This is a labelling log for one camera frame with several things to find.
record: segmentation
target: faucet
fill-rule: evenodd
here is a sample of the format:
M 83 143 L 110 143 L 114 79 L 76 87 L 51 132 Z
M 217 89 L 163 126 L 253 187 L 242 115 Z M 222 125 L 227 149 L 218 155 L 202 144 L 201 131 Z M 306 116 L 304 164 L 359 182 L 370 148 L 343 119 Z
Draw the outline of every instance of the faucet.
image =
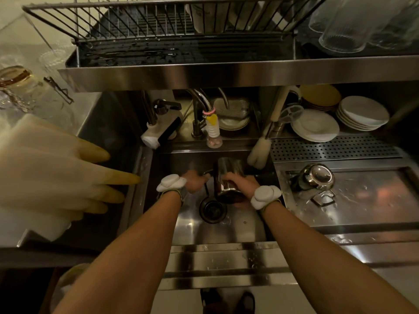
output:
M 230 104 L 228 102 L 227 96 L 225 95 L 224 91 L 221 88 L 217 88 L 220 92 L 221 96 L 223 97 L 225 107 L 227 109 L 230 108 Z M 200 110 L 202 109 L 204 112 L 212 111 L 213 107 L 208 100 L 208 97 L 202 91 L 202 89 L 188 89 L 187 90 L 193 97 L 193 108 L 194 108 L 194 120 L 192 122 L 192 136 L 194 138 L 199 138 L 202 136 L 202 128 L 207 125 L 205 119 L 200 120 Z

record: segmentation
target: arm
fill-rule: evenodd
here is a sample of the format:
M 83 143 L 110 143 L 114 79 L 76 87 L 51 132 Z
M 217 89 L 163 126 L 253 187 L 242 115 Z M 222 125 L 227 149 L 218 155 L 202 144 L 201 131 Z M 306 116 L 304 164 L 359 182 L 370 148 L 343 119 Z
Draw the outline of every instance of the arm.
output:
M 250 199 L 253 179 L 228 173 Z M 418 309 L 367 265 L 311 229 L 279 202 L 262 212 L 308 301 L 317 313 L 415 313 Z
M 191 171 L 184 177 L 189 192 L 206 181 Z M 54 314 L 148 314 L 169 259 L 180 208 L 177 191 L 164 193 L 95 259 Z

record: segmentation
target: stainless steel counter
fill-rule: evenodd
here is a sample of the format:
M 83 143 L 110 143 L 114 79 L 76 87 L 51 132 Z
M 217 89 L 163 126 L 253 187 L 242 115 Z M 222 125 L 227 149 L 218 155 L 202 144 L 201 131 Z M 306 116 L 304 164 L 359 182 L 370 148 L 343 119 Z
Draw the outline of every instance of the stainless steel counter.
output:
M 278 139 L 274 145 L 285 146 L 288 140 L 290 138 Z M 419 169 L 401 150 L 388 145 L 387 147 L 388 155 L 359 153 L 352 158 L 323 161 L 294 162 L 286 159 L 286 162 L 280 162 L 278 156 L 272 156 L 274 161 L 276 159 L 273 169 L 283 191 L 286 207 L 361 262 L 370 265 L 384 278 L 391 275 L 389 269 L 418 269 L 411 266 L 419 264 L 419 197 L 416 188 Z M 229 152 L 229 156 L 242 157 L 240 154 L 245 154 L 249 148 L 242 147 L 238 150 L 234 147 L 234 151 L 205 150 L 205 159 L 215 159 L 224 152 Z M 177 169 L 182 170 L 190 165 L 189 159 L 194 154 L 195 168 L 199 169 L 205 162 L 200 162 L 200 152 L 202 150 L 190 146 L 187 150 L 175 150 L 160 154 L 159 157 L 150 152 L 148 157 L 143 159 L 143 163 L 146 163 L 145 170 L 151 171 L 150 179 L 146 177 L 147 181 L 140 184 L 135 191 L 129 224 L 152 203 L 151 200 L 147 203 L 147 199 L 144 200 L 140 194 L 148 194 L 153 187 L 151 185 L 155 183 L 155 177 L 152 175 L 155 174 L 156 162 L 162 159 L 161 157 L 168 161 L 173 159 Z M 173 157 L 176 154 L 178 158 L 183 156 L 183 160 L 176 160 L 177 158 Z M 289 188 L 289 178 L 312 162 L 327 165 L 337 179 L 332 189 L 336 203 L 323 209 L 314 206 L 311 201 L 303 201 Z M 199 199 L 191 200 L 188 205 L 193 205 L 193 202 L 198 205 Z M 199 214 L 196 211 L 193 213 L 194 209 L 197 211 L 197 207 L 182 208 L 179 215 L 160 290 L 297 283 L 267 228 L 267 241 L 254 242 L 259 240 L 254 236 L 257 233 L 254 227 L 238 228 L 233 227 L 232 223 L 212 227 L 202 220 L 199 221 Z M 263 224 L 259 215 L 251 220 Z M 223 235 L 227 234 L 229 227 L 238 233 L 241 230 L 244 232 L 236 237 Z M 197 232 L 201 233 L 199 240 L 196 239 L 198 237 L 194 237 Z M 246 232 L 251 236 L 240 237 Z

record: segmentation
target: yellow rubber glove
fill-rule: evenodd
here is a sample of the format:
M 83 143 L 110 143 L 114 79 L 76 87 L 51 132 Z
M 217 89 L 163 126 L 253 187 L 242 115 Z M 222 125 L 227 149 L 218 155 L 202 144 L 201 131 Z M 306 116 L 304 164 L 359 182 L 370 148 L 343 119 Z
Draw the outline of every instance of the yellow rubber glove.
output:
M 107 184 L 136 184 L 134 174 L 102 167 L 104 149 L 66 133 L 36 116 L 25 115 L 0 133 L 0 207 L 64 213 L 104 213 L 124 195 Z

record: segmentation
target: wire dish rack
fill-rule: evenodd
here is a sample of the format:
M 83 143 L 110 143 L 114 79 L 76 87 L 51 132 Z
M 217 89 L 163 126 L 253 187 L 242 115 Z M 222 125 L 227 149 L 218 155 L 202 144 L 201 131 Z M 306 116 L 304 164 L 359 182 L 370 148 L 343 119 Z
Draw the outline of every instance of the wire dish rack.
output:
M 31 4 L 23 10 L 73 38 L 76 55 L 67 66 L 133 66 L 180 62 L 161 60 L 167 52 L 179 57 L 191 54 L 190 63 L 211 62 L 207 57 L 213 58 L 214 53 L 225 57 L 225 53 L 243 56 L 247 52 L 248 61 L 260 60 L 255 53 L 262 52 L 262 59 L 275 59 L 278 55 L 265 54 L 264 41 L 275 53 L 274 47 L 278 49 L 285 36 L 295 35 L 296 28 L 324 1 L 75 0 Z M 151 44 L 155 51 L 148 50 Z M 199 48 L 204 49 L 203 56 Z

